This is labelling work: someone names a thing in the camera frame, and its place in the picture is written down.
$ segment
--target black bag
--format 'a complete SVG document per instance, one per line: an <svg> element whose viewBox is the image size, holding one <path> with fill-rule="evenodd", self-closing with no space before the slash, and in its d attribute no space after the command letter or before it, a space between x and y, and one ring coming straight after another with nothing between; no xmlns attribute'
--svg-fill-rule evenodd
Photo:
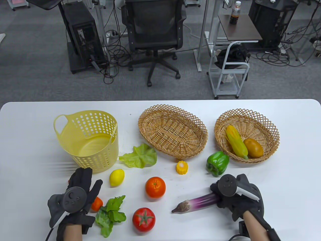
<svg viewBox="0 0 321 241"><path fill-rule="evenodd" d="M218 55L217 55L217 62L215 62L215 65L222 69L223 68L223 63L226 55L226 50L222 50ZM226 62L248 62L250 59L250 54L246 50L246 48L241 45L241 44L234 44L230 48L229 55L227 57ZM239 67L240 65L225 65L225 69L235 69Z"/></svg>

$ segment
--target lettuce leaf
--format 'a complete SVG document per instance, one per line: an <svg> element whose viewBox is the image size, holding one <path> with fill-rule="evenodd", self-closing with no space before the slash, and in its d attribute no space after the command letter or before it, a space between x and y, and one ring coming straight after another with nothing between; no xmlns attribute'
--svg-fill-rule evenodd
<svg viewBox="0 0 321 241"><path fill-rule="evenodd" d="M157 162L157 153L154 148L143 143L139 147L133 147L133 152L119 157L128 167L144 168L153 166Z"/></svg>
<svg viewBox="0 0 321 241"><path fill-rule="evenodd" d="M126 221L126 215L118 212L125 195L108 200L106 206L101 207L96 215L96 223L101 228L100 234L107 238L113 230L114 222Z"/></svg>

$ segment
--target bottle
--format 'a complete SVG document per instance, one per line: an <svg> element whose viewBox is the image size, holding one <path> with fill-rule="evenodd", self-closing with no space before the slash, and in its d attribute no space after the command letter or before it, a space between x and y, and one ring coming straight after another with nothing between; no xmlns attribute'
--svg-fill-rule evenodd
<svg viewBox="0 0 321 241"><path fill-rule="evenodd" d="M241 1L236 1L233 9L232 9L232 14L230 18L230 24L236 24L239 19L240 11L241 11Z"/></svg>

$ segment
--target purple eggplant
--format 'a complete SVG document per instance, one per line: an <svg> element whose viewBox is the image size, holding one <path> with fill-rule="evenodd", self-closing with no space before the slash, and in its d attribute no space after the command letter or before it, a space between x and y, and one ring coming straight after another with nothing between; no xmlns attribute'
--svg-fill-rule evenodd
<svg viewBox="0 0 321 241"><path fill-rule="evenodd" d="M221 198L214 194L210 193L198 198L194 198L191 200L185 200L181 202L175 209L172 210L172 213L186 213L191 211L200 210L203 208L207 208L211 205L217 204Z"/></svg>

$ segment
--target lemon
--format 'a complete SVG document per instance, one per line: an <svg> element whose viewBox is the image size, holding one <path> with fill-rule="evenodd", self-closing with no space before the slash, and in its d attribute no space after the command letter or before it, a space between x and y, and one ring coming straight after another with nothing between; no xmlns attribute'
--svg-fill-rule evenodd
<svg viewBox="0 0 321 241"><path fill-rule="evenodd" d="M111 186L116 187L119 186L125 178L125 172L123 169L117 169L112 171L109 176L109 183Z"/></svg>

